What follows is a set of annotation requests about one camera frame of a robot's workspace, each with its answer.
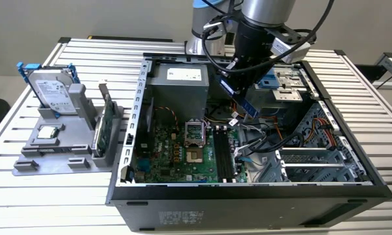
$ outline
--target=white wall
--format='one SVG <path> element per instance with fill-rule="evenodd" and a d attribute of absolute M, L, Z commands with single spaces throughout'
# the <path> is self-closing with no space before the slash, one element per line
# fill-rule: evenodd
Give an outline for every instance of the white wall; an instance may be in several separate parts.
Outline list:
<path fill-rule="evenodd" d="M 327 0 L 298 0 L 289 21 L 313 28 Z M 193 0 L 0 0 L 0 75 L 16 63 L 43 62 L 62 36 L 171 38 L 191 34 Z M 343 49 L 373 63 L 392 51 L 392 0 L 337 0 L 315 48 Z"/>

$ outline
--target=green circuit board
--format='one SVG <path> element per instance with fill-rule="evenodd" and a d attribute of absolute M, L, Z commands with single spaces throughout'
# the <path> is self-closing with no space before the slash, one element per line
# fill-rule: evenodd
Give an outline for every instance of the green circuit board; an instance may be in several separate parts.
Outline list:
<path fill-rule="evenodd" d="M 213 129 L 206 130 L 206 145 L 201 149 L 185 147 L 185 127 L 179 133 L 177 132 L 175 140 L 173 133 L 173 128 L 157 127 L 155 149 L 145 181 L 147 183 L 218 183 Z M 229 132 L 229 140 L 230 145 L 238 140 L 237 130 Z M 202 155 L 197 157 L 194 151 L 199 151 Z M 247 182 L 245 167 L 235 179 L 238 182 Z"/>

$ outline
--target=motherboard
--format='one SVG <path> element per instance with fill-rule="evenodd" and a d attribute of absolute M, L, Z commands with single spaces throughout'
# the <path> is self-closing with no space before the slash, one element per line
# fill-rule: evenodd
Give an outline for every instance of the motherboard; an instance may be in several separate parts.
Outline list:
<path fill-rule="evenodd" d="M 159 125 L 155 128 L 155 146 L 150 158 L 138 159 L 137 180 L 147 183 L 218 183 L 222 182 L 219 177 L 218 159 L 215 153 L 215 131 L 213 128 L 203 126 L 203 133 L 198 134 L 195 127 L 186 127 L 179 131 L 171 126 Z M 202 140 L 197 146 L 189 145 L 186 141 L 193 135 L 193 139 Z M 227 143 L 221 143 L 229 148 L 229 152 L 239 146 L 238 131 L 229 130 L 226 132 Z M 229 169 L 234 169 L 233 156 L 229 155 Z M 237 182 L 247 182 L 246 169 L 234 173 Z"/>

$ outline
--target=white label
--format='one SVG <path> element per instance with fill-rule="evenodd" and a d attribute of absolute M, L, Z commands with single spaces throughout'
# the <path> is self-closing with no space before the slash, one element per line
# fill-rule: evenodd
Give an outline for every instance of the white label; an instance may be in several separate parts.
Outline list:
<path fill-rule="evenodd" d="M 238 112 L 234 112 L 234 113 L 231 114 L 231 116 L 233 116 L 234 118 L 237 118 L 238 116 L 241 116 L 241 114 L 239 114 Z"/>
<path fill-rule="evenodd" d="M 167 71 L 167 79 L 202 81 L 202 71 L 199 69 L 170 68 Z"/>
<path fill-rule="evenodd" d="M 233 119 L 233 120 L 230 121 L 230 123 L 229 123 L 229 124 L 230 124 L 231 126 L 235 126 L 235 125 L 237 125 L 237 123 L 238 123 L 238 119 L 235 118 L 235 119 Z"/>
<path fill-rule="evenodd" d="M 57 80 L 36 80 L 36 84 L 50 108 L 61 114 L 77 113 L 65 83 Z"/>

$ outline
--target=aluminum table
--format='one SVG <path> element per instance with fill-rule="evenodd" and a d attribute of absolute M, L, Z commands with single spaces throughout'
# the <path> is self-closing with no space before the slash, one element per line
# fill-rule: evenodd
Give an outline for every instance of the aluminum table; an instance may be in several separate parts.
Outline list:
<path fill-rule="evenodd" d="M 103 104 L 99 81 L 126 107 L 119 151 L 145 52 L 183 53 L 183 43 L 71 39 L 59 43 L 45 65 L 78 68 L 87 97 Z M 392 107 L 346 55 L 311 50 L 307 58 L 346 122 L 392 190 Z M 129 234 L 115 207 L 105 205 L 111 173 L 15 177 L 12 168 L 30 138 L 39 101 L 27 88 L 0 124 L 0 234 Z M 207 231 L 207 234 L 392 235 L 392 200 L 331 228 Z"/>

